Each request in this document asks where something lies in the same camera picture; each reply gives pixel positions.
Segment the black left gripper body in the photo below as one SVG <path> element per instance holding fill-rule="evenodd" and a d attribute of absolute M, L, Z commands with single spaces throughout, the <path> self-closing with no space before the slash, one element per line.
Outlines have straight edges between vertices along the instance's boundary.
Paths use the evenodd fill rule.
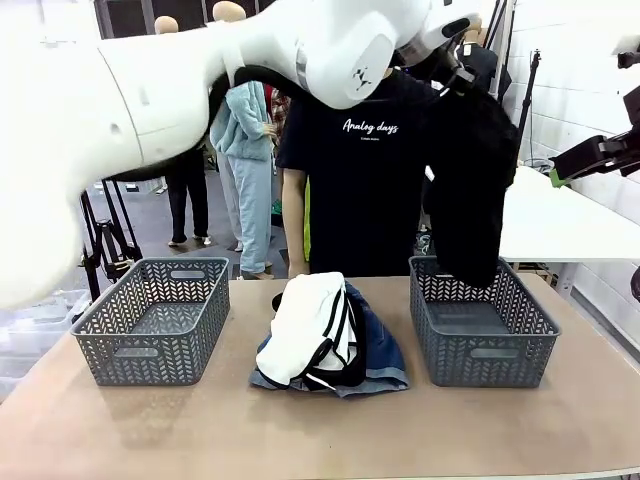
<path fill-rule="evenodd" d="M 432 74 L 432 81 L 441 86 L 440 93 L 453 91 L 464 95 L 475 84 L 475 75 L 467 71 L 454 54 L 444 47 L 434 52 L 436 64 Z"/>

